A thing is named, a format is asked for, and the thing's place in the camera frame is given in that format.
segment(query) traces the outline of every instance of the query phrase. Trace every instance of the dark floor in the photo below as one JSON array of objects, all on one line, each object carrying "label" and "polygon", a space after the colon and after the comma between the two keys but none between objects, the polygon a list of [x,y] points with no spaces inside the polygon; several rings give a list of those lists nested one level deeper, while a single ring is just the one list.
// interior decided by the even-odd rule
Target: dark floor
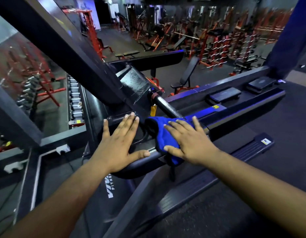
[{"label": "dark floor", "polygon": [[[142,46],[131,39],[129,34],[120,33],[115,29],[106,29],[99,32],[105,45],[109,45],[115,53],[131,50],[142,51]],[[266,56],[272,46],[260,45],[263,56]],[[151,52],[141,52],[137,56],[151,55]],[[115,60],[114,53],[104,51],[106,61]],[[160,86],[165,88],[167,94],[172,89],[171,83],[180,79],[188,65],[184,58],[181,63],[157,69]],[[228,77],[233,67],[224,65],[214,68],[213,71],[199,65],[191,77],[192,85],[204,85]],[[276,176],[290,184],[306,191],[306,87],[288,83],[285,99],[270,113],[258,118],[247,127],[254,132],[267,132],[275,139],[275,147],[269,152],[250,161],[250,164]],[[57,94],[56,99],[66,103],[65,92]],[[61,132],[68,127],[67,117],[63,105],[56,108],[53,103],[42,103],[38,111],[40,120],[50,123],[42,126],[46,135]],[[75,157],[81,157],[82,150],[78,150]],[[71,162],[76,170],[81,160]],[[72,173],[71,167],[65,160],[60,161],[56,168],[46,171],[44,183],[44,197],[48,197]],[[0,205],[13,186],[0,190]],[[16,206],[18,191],[11,197],[10,202],[0,212],[0,217],[9,215]],[[10,220],[0,227],[0,231],[8,225]],[[223,183],[218,183],[209,190],[185,204],[182,208],[166,217],[155,225],[142,237],[261,237],[285,236],[275,225],[270,224],[251,210],[238,196]],[[88,237],[83,217],[77,222],[71,234],[74,237]]]}]

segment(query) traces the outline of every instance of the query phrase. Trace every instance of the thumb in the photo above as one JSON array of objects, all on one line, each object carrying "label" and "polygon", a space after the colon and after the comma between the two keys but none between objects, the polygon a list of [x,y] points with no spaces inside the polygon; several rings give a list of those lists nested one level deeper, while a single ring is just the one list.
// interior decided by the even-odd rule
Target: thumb
[{"label": "thumb", "polygon": [[150,156],[150,152],[143,149],[143,150],[139,150],[139,151],[129,154],[128,158],[130,159],[130,162],[133,162],[135,160],[143,159],[148,156]]},{"label": "thumb", "polygon": [[164,146],[164,150],[170,153],[171,155],[174,155],[179,158],[184,158],[184,153],[179,148],[175,148],[173,146],[166,145]]}]

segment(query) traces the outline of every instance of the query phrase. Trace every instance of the yellow warning label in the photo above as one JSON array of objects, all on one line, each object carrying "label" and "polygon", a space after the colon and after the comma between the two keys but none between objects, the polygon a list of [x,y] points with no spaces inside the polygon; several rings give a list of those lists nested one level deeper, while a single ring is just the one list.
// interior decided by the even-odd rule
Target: yellow warning label
[{"label": "yellow warning label", "polygon": [[156,114],[156,108],[157,108],[157,106],[156,106],[156,105],[151,106],[151,117],[155,117],[155,114]]}]

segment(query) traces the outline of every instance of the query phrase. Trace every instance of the right hand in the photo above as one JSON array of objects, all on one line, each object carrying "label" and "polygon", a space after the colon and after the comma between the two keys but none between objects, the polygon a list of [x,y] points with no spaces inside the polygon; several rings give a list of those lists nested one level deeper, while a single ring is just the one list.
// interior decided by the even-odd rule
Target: right hand
[{"label": "right hand", "polygon": [[209,140],[195,116],[193,123],[195,129],[183,120],[171,121],[171,126],[165,125],[165,129],[178,142],[180,149],[166,145],[164,150],[192,164],[207,166],[220,150]]}]

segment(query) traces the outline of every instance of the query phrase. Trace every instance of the left hand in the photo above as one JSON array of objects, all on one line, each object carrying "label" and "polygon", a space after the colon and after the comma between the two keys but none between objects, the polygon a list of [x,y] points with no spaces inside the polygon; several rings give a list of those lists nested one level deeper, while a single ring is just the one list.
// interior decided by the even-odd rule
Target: left hand
[{"label": "left hand", "polygon": [[90,160],[101,163],[106,174],[118,172],[135,160],[150,156],[147,150],[129,154],[129,148],[139,126],[139,117],[134,112],[126,115],[110,136],[108,121],[103,120],[102,140]]}]

